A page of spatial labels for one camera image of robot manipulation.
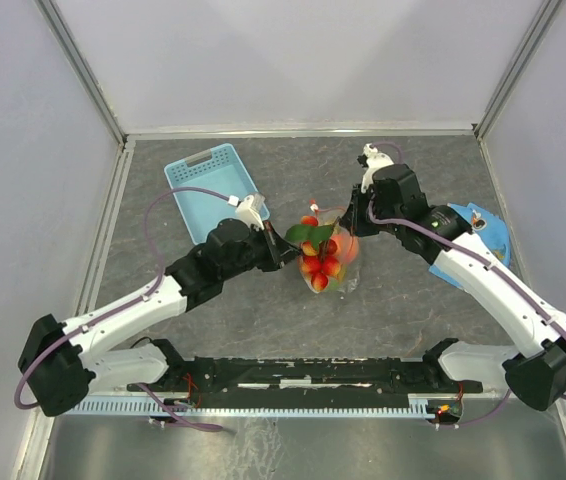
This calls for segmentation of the orange pink peach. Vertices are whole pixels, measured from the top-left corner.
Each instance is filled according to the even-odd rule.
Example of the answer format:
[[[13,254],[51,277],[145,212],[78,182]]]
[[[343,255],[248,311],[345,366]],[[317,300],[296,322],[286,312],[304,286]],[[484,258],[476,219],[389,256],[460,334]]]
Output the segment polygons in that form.
[[[354,262],[359,255],[359,240],[348,232],[342,232],[333,237],[338,246],[337,257],[344,265]]]

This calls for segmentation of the red lychee cluster with leaves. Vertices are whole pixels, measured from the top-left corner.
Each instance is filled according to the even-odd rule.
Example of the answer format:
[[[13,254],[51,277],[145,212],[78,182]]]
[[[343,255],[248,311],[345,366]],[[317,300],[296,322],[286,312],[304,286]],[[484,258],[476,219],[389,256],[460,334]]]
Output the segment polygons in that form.
[[[339,216],[306,215],[291,226],[284,238],[300,249],[299,272],[313,293],[335,288],[346,272],[342,259]]]

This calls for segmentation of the clear zip top bag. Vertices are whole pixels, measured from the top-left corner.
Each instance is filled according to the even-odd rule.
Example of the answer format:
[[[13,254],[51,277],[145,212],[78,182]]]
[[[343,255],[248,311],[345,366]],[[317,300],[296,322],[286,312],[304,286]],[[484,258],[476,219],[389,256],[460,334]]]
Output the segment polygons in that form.
[[[331,208],[321,208],[318,203],[312,199],[310,201],[310,211],[309,215],[317,215],[319,217],[333,217],[333,216],[341,216],[345,213],[344,207],[331,207]],[[340,233],[348,232],[347,230],[343,229],[340,224]],[[342,281],[335,287],[330,288],[329,290],[322,292],[340,292],[341,294],[351,293],[353,292],[356,287],[358,286],[359,282],[359,267],[361,263],[361,255],[360,255],[360,247],[359,247],[359,255],[357,259],[349,265],[345,265],[346,272],[343,275]]]

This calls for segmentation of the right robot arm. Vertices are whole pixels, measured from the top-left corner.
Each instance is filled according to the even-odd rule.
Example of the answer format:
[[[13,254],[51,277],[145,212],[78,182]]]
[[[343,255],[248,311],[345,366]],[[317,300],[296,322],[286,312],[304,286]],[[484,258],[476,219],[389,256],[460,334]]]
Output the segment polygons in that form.
[[[383,157],[363,157],[341,224],[357,237],[387,232],[454,280],[497,321],[511,346],[456,341],[421,368],[430,389],[477,381],[544,411],[566,400],[566,313],[543,300],[449,206],[431,206],[416,174]]]

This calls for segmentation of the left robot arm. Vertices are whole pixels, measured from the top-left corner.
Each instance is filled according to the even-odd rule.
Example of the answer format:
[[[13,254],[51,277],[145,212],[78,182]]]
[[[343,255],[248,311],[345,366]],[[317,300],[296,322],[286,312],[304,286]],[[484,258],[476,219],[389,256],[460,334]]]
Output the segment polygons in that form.
[[[110,387],[156,383],[175,389],[184,378],[176,350],[160,341],[138,350],[121,350],[119,344],[208,302],[234,277],[252,269],[277,271],[300,254],[269,222],[257,227],[225,219],[205,242],[136,291],[78,317],[37,319],[17,363],[22,374],[17,388],[30,389],[35,406],[48,417]]]

